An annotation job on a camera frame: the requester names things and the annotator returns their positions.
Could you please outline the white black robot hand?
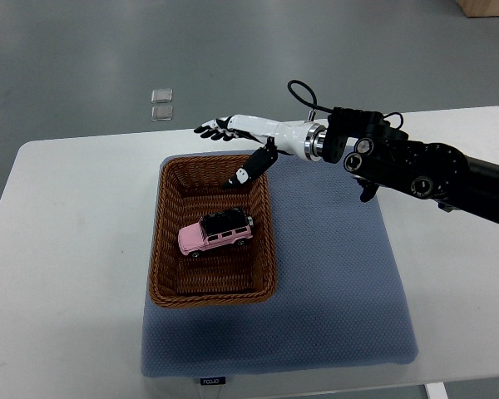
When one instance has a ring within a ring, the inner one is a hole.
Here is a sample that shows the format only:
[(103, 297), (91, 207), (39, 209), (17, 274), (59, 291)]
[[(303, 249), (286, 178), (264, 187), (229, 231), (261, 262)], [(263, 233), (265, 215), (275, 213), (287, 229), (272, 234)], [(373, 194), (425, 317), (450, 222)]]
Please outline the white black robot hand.
[(280, 122), (257, 116), (235, 115), (230, 119), (207, 121), (195, 128), (194, 132), (199, 132), (201, 138), (212, 140), (251, 140), (254, 137), (258, 142), (266, 143), (222, 184), (223, 190), (246, 185), (259, 178), (277, 161), (279, 150), (301, 159), (316, 158), (316, 124), (310, 121)]

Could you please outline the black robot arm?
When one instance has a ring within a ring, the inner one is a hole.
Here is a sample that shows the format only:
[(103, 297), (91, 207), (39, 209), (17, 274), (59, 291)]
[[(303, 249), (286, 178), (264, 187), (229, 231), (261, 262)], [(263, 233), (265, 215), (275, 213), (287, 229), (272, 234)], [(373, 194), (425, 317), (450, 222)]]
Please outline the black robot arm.
[(205, 139), (260, 144), (223, 184), (224, 189), (256, 180), (280, 154), (296, 155), (308, 161), (343, 163), (362, 187), (363, 202), (385, 187), (434, 200), (446, 212), (457, 209), (499, 224), (499, 165), (464, 155), (447, 144), (410, 140), (378, 111), (335, 107), (329, 111), (327, 125), (233, 115), (207, 121), (194, 132)]

